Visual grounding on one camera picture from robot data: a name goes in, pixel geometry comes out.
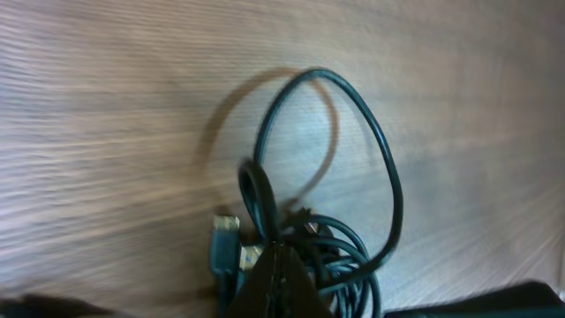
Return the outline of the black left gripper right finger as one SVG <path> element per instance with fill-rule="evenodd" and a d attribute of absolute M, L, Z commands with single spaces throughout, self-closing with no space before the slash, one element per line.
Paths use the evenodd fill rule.
<path fill-rule="evenodd" d="M 279 318 L 332 318 L 298 253 L 275 248 L 275 316 Z"/>

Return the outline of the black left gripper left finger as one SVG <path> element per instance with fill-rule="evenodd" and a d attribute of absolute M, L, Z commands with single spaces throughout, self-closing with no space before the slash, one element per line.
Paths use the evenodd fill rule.
<path fill-rule="evenodd" d="M 267 246 L 226 311 L 227 318 L 276 318 L 279 313 L 279 245 Z"/>

